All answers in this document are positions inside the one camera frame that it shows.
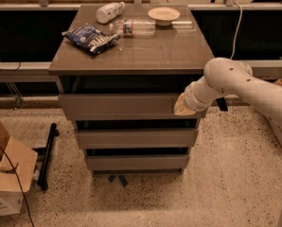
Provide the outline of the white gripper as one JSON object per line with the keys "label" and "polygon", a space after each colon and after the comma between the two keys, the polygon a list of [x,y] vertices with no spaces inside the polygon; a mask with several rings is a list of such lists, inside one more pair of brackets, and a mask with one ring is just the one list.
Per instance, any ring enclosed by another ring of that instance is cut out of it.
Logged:
{"label": "white gripper", "polygon": [[191,83],[185,88],[184,93],[179,95],[173,111],[176,115],[193,115],[196,112],[204,111],[210,104],[210,101],[202,102],[196,97],[194,84]]}

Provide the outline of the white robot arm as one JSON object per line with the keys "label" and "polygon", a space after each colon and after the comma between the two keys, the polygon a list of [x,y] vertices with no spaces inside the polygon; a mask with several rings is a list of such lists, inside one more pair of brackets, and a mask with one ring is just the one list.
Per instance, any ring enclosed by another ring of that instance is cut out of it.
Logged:
{"label": "white robot arm", "polygon": [[207,62],[203,76],[191,82],[177,98],[175,115],[193,115],[206,110],[214,100],[239,96],[282,129],[282,86],[258,79],[244,61],[215,58]]}

